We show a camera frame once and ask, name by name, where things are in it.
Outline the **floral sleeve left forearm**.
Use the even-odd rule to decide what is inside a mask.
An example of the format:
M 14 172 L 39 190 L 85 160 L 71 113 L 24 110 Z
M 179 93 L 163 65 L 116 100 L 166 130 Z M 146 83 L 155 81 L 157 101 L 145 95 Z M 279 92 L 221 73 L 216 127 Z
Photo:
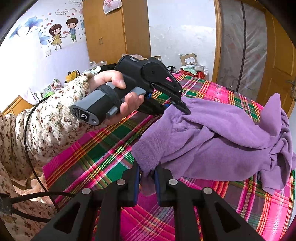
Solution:
M 70 106 L 90 93 L 89 72 L 77 77 L 36 109 L 1 115 L 1 181 L 24 180 L 33 166 L 41 167 L 89 131 L 90 126 L 70 113 Z

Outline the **person's left hand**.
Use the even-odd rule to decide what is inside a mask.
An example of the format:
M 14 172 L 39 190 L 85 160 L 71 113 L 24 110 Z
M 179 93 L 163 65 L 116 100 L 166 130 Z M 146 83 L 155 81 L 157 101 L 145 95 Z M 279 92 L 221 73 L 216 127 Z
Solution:
M 112 82 L 115 87 L 125 89 L 126 84 L 123 75 L 118 71 L 103 71 L 88 79 L 90 92 L 93 92 L 100 85 Z M 124 117 L 130 115 L 137 110 L 144 102 L 143 95 L 137 95 L 135 92 L 130 92 L 125 96 L 124 102 L 120 106 L 120 111 L 113 118 L 106 119 L 105 125 L 114 125 L 119 123 Z

